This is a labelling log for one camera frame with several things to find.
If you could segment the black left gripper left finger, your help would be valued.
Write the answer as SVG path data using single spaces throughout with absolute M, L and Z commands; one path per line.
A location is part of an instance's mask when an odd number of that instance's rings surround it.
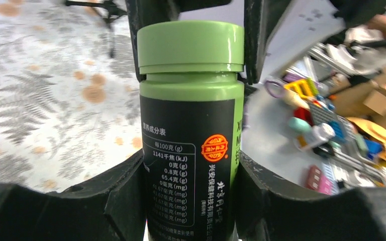
M 64 190 L 0 184 L 0 240 L 142 240 L 142 152 Z

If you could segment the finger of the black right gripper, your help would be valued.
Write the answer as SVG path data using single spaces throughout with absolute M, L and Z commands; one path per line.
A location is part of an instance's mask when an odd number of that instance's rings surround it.
M 291 0 L 244 1 L 245 83 L 253 85 L 260 81 L 272 35 L 293 5 Z
M 176 21 L 182 12 L 218 7 L 230 0 L 126 0 L 136 77 L 139 82 L 146 79 L 139 73 L 137 33 L 145 26 Z

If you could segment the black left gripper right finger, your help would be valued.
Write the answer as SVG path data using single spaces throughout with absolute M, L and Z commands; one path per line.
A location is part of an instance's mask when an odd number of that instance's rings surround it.
M 241 239 L 386 240 L 386 187 L 329 196 L 240 157 L 234 210 Z

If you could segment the green bottle cap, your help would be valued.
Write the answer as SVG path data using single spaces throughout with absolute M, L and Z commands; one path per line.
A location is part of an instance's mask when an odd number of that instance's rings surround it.
M 174 21 L 141 28 L 140 74 L 242 72 L 244 29 L 217 21 Z

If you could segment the green pill bottle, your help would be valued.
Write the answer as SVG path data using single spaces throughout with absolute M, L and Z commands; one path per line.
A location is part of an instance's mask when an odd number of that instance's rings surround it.
M 150 240 L 232 240 L 244 86 L 235 73 L 140 84 Z

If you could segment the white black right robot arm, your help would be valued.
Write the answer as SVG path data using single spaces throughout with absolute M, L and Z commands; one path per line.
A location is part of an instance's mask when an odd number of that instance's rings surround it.
M 136 76 L 280 72 L 318 42 L 358 26 L 386 1 L 126 1 Z

